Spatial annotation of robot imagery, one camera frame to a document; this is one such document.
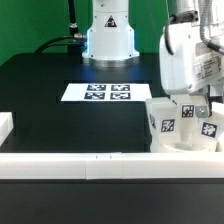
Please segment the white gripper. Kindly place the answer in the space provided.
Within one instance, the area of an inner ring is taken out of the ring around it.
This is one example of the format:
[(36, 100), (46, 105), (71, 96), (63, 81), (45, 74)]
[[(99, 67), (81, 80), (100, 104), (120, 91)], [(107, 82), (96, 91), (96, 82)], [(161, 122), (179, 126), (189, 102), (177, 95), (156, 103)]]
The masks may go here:
[[(168, 95), (191, 94), (224, 77), (224, 56), (207, 48), (199, 36), (199, 27), (191, 23), (169, 25), (173, 54), (160, 39), (159, 61), (162, 88)], [(210, 116), (206, 94), (195, 96), (195, 115)]]

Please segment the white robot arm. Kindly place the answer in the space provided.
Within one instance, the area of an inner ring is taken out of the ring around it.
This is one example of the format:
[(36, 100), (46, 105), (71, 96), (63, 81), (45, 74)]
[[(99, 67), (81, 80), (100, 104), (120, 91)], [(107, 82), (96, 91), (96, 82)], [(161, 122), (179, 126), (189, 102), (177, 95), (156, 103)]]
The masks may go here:
[[(169, 96), (205, 98), (196, 115), (207, 117), (213, 101), (224, 103), (224, 0), (168, 0), (176, 6), (159, 42), (160, 79)], [(128, 21), (129, 0), (92, 0), (93, 22), (83, 61), (119, 67), (139, 58)]]

